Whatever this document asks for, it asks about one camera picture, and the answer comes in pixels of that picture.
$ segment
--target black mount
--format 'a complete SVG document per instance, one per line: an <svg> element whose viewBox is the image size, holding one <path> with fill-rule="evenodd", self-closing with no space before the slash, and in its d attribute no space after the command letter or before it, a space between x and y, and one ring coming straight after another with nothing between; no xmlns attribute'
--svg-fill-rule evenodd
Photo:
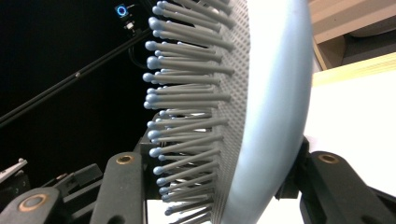
<svg viewBox="0 0 396 224"><path fill-rule="evenodd" d="M96 164L14 196L0 223L147 223L147 199L159 199L146 134L134 152L110 158L105 173ZM349 164L329 152L309 153L305 139L277 199L296 199L304 223L396 223L396 199L367 187ZM21 175L0 184L0 198L21 185Z"/></svg>

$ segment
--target brass bolt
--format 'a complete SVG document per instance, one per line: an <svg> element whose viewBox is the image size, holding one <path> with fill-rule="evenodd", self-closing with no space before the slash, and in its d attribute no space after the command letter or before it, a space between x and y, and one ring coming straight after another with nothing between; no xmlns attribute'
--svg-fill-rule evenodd
<svg viewBox="0 0 396 224"><path fill-rule="evenodd" d="M117 159L117 163L118 164L128 164L134 161L134 157L133 156L121 156Z"/></svg>
<svg viewBox="0 0 396 224"><path fill-rule="evenodd" d="M21 212L30 212L40 207L48 199L46 194L35 194L20 203Z"/></svg>
<svg viewBox="0 0 396 224"><path fill-rule="evenodd" d="M324 162L329 163L329 164L336 164L336 163L340 162L338 160L338 158L336 158L336 157L334 157L334 156L332 156L330 154L321 154L318 157L319 157L319 159L321 161L324 161Z"/></svg>

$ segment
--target circular hole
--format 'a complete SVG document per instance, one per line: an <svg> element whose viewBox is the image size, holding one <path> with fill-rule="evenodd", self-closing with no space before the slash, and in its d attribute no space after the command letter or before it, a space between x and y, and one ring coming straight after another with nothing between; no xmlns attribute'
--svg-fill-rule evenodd
<svg viewBox="0 0 396 224"><path fill-rule="evenodd" d="M114 216L107 222L107 224L123 224L123 223L125 223L125 219L122 216Z"/></svg>
<svg viewBox="0 0 396 224"><path fill-rule="evenodd" d="M319 159L321 161L324 161L324 162L327 162L327 163L330 163L330 164L335 164L335 163L339 162L339 160L336 157L334 157L334 156L332 156L330 154L319 155Z"/></svg>
<svg viewBox="0 0 396 224"><path fill-rule="evenodd" d="M127 164L131 163L134 160L134 157L132 156L121 156L117 159L118 164Z"/></svg>
<svg viewBox="0 0 396 224"><path fill-rule="evenodd" d="M382 224L381 221L378 221L375 217L370 217L370 216L362 216L361 220L366 223L366 224Z"/></svg>
<svg viewBox="0 0 396 224"><path fill-rule="evenodd" d="M36 194L30 196L29 198L23 200L20 203L20 211L22 212L30 212L37 209L41 204L43 204L47 200L46 194Z"/></svg>

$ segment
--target black cable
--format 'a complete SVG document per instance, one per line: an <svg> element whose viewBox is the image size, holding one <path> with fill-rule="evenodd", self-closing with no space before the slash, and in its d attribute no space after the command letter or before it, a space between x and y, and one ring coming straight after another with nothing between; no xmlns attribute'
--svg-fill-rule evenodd
<svg viewBox="0 0 396 224"><path fill-rule="evenodd" d="M144 64L142 64L141 62L139 62L136 57L134 56L134 46L131 46L130 48L128 48L128 55L129 55L129 59L131 60L131 62L138 66L139 68L142 69L148 69L148 67Z"/></svg>
<svg viewBox="0 0 396 224"><path fill-rule="evenodd" d="M81 77L87 76L90 72L95 70L96 68L102 66L104 63L107 63L117 55L121 54L125 50L129 49L131 46L136 44L137 42L147 38L151 34L151 30L147 29L142 33L134 36L134 38L128 40L127 42L123 43L122 45L118 46L117 48L111 50L109 53L105 54L104 56L100 57L99 59L93 61L92 63L86 65L85 67L81 68L79 71L74 73L73 75L65 78L64 80L58 82L56 85L50 87L49 89L41 92L34 98L30 99L26 103L18 106L17 108L11 110L10 112L6 113L3 117L0 118L0 129L4 128L8 125L12 120L20 117L21 115L29 112L36 106L40 105L41 103L48 100L50 97L55 95L56 93L62 91L66 87L70 86L74 82L78 81Z"/></svg>

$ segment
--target blue light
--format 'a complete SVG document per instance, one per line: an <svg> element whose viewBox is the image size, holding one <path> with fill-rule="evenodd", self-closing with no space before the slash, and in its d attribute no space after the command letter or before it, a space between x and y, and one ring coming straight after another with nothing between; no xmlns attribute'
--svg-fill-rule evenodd
<svg viewBox="0 0 396 224"><path fill-rule="evenodd" d="M124 6L119 6L117 7L117 13L119 14L120 17L123 17L128 13L128 11Z"/></svg>

